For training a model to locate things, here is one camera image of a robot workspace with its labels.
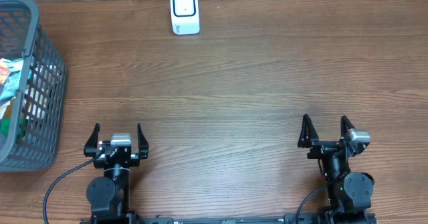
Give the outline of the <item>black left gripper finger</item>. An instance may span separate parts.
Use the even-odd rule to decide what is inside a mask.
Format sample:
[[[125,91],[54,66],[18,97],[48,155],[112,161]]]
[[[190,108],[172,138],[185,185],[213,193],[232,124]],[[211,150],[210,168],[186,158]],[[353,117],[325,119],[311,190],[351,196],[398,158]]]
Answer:
[[[140,123],[137,124],[137,137],[138,137],[138,155],[139,159],[148,158],[149,143],[142,133]]]
[[[85,157],[95,158],[100,153],[100,149],[98,148],[99,131],[100,131],[100,125],[96,123],[89,139],[84,145]]]

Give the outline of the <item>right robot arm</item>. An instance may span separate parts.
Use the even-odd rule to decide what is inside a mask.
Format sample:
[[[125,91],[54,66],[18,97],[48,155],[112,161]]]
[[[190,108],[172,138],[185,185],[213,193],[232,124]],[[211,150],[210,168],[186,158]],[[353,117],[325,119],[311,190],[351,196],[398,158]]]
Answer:
[[[298,139],[299,148],[307,148],[307,158],[316,160],[324,185],[312,191],[300,203],[294,222],[303,218],[304,205],[322,191],[328,195],[328,206],[319,208],[306,220],[311,223],[376,223],[376,217],[368,213],[374,191],[374,178],[364,172],[352,172],[349,158],[359,155],[370,144],[370,135],[363,129],[356,128],[347,116],[340,119],[340,139],[323,141],[308,114],[302,117],[302,129]]]

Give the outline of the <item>orange small carton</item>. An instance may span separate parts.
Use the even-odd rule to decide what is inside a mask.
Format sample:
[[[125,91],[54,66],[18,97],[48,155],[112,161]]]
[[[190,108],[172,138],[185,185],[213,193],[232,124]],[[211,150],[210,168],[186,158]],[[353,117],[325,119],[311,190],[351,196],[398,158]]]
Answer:
[[[4,58],[0,59],[0,84],[4,85],[6,80],[8,79],[10,75],[10,69],[8,66],[9,60],[6,60]]]

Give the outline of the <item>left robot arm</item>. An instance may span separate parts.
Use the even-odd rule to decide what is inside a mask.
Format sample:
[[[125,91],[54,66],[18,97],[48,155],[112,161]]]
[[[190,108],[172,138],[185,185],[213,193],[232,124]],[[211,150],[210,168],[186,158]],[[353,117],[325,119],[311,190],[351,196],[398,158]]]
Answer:
[[[132,152],[128,133],[113,134],[110,140],[98,140],[100,125],[84,145],[84,155],[90,157],[103,175],[93,179],[86,189],[91,205],[91,223],[139,223],[139,216],[130,209],[130,169],[148,158],[149,144],[137,125],[138,151]]]

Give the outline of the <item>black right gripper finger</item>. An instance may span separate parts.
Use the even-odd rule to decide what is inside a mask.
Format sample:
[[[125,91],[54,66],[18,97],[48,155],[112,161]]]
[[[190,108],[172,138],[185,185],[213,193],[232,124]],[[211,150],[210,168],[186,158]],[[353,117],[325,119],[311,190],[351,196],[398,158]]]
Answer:
[[[343,115],[340,119],[341,139],[351,139],[354,130],[355,127],[352,122],[348,119],[346,115]]]
[[[299,148],[312,148],[319,141],[318,134],[308,114],[303,115],[302,129],[298,140]]]

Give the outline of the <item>green lid jar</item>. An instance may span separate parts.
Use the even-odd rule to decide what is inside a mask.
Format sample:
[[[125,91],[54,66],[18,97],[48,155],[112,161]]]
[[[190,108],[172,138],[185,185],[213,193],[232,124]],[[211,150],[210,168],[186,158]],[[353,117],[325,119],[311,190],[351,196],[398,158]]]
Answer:
[[[10,124],[11,124],[10,118],[4,118],[1,120],[1,134],[5,137],[8,137],[9,135]],[[23,124],[23,120],[20,120],[18,129],[17,129],[17,139],[20,139],[25,135],[25,132],[22,131],[22,124]]]

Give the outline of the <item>light green wipes packet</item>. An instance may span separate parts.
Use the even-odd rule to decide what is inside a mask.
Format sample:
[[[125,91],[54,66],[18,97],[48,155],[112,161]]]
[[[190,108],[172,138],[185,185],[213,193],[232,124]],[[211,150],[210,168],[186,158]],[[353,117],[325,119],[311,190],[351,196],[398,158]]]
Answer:
[[[8,100],[15,96],[15,92],[19,89],[23,64],[23,58],[9,60],[8,66],[11,73],[5,84],[1,85],[1,101]]]

